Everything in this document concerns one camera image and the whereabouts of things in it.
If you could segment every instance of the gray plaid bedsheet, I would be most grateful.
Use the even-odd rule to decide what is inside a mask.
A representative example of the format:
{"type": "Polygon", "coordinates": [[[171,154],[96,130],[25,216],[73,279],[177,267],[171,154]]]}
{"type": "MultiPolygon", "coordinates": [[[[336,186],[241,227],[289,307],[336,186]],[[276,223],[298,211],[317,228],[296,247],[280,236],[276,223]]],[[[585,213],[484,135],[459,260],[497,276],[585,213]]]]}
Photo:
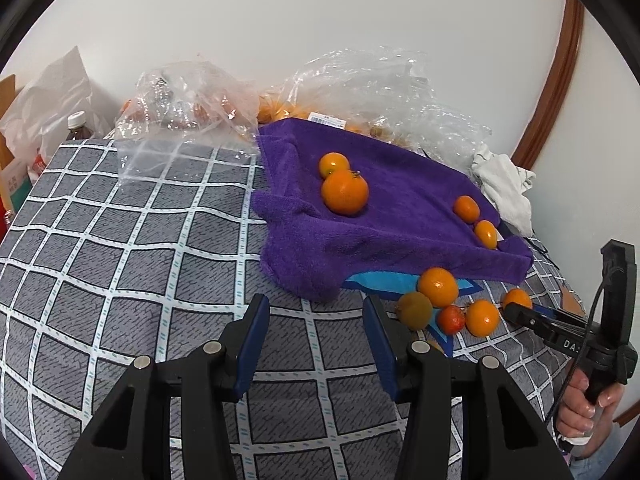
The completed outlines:
{"type": "MultiPolygon", "coordinates": [[[[251,190],[267,187],[259,160],[184,145],[155,177],[119,187],[112,142],[61,146],[0,246],[0,424],[18,458],[54,480],[135,356],[188,354],[261,292],[272,308],[255,380],[225,406],[238,478],[393,478],[408,406],[380,387],[362,295],[343,290],[331,303],[310,303],[260,272],[266,226],[249,207],[251,190]]],[[[564,279],[544,253],[534,250],[522,286],[559,308],[564,279]]],[[[458,303],[498,303],[511,288],[481,285],[458,303]]],[[[464,331],[454,341],[457,357],[487,354],[538,413],[549,409],[563,356],[504,322],[490,338],[464,331]]],[[[452,401],[451,479],[460,477],[460,401],[452,401]]],[[[183,478],[179,412],[175,401],[174,479],[183,478]]]]}

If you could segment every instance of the purple towel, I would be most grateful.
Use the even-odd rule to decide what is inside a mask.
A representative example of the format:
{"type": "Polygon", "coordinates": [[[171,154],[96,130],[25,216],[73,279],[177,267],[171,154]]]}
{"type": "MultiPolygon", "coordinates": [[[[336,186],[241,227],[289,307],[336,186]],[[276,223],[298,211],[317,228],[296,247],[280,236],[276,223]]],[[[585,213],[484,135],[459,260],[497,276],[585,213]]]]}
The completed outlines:
{"type": "Polygon", "coordinates": [[[421,274],[444,267],[457,278],[519,284],[533,256],[510,236],[486,249],[452,211],[460,195],[473,197],[481,219],[500,215],[462,173],[397,146],[324,124],[286,119],[258,136],[271,192],[254,191],[252,207],[267,222],[262,270],[311,301],[329,301],[358,272],[421,274]],[[369,184],[369,203],[354,218],[322,202],[318,161],[340,152],[369,184]]]}

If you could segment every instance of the brown wooden trim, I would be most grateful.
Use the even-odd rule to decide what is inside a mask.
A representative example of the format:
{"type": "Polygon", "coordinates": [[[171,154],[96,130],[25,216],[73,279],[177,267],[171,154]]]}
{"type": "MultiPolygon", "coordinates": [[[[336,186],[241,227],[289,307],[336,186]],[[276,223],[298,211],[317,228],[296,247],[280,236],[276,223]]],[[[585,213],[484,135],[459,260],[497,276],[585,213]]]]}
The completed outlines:
{"type": "Polygon", "coordinates": [[[630,423],[638,415],[640,415],[640,400],[638,400],[638,402],[636,402],[631,408],[626,410],[626,412],[621,413],[619,416],[614,418],[613,421],[617,422],[620,427],[622,427],[625,424],[630,423]]]}
{"type": "Polygon", "coordinates": [[[579,0],[565,0],[564,17],[556,48],[556,56],[546,78],[538,106],[524,131],[511,160],[516,166],[530,170],[556,123],[562,103],[574,76],[575,61],[580,51],[584,26],[584,6],[579,0]]]}

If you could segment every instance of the human hand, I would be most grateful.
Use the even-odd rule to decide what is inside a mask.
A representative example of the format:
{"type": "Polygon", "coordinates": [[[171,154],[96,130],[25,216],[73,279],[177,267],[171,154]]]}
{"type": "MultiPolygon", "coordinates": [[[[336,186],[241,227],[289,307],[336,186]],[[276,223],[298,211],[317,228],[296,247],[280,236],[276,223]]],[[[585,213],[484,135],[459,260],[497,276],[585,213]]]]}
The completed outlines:
{"type": "Polygon", "coordinates": [[[585,432],[593,428],[593,434],[584,447],[581,458],[587,458],[595,453],[609,436],[613,426],[613,414],[625,391],[625,387],[619,383],[614,383],[602,391],[598,397],[598,405],[603,410],[594,427],[591,417],[595,414],[595,407],[584,397],[588,387],[587,375],[580,368],[576,368],[562,397],[556,421],[556,428],[567,438],[584,436],[585,432]]]}

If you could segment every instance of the crumpled white towel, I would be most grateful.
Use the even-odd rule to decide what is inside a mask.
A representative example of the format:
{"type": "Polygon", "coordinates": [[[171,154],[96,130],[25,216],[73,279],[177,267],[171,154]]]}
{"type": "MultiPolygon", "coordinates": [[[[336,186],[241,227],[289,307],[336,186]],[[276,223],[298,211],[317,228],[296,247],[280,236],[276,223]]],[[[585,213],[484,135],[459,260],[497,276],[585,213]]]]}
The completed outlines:
{"type": "Polygon", "coordinates": [[[533,236],[531,202],[522,194],[531,189],[533,171],[517,167],[508,155],[496,155],[483,144],[471,163],[471,173],[480,181],[480,191],[520,236],[533,236]]]}

